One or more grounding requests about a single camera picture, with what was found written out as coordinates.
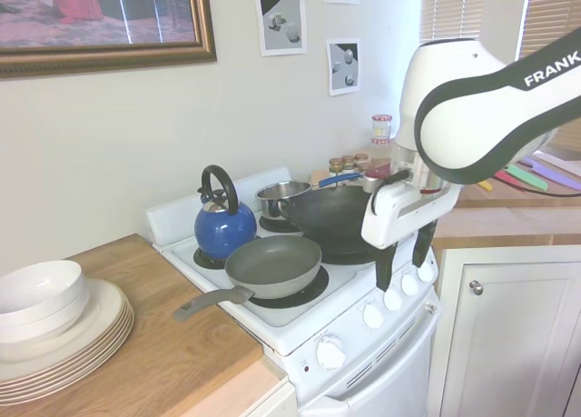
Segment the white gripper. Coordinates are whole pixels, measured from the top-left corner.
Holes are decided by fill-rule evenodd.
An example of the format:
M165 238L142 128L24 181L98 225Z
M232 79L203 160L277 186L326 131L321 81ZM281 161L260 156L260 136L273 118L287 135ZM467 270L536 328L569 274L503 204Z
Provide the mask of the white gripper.
M459 196L458 184L445 184L436 194L422 194L413 184L396 182L379 188L369 199L361 227L365 242L378 248L376 287L386 292L393 274L399 241L418 231L412 263L425 262L441 216L449 213Z

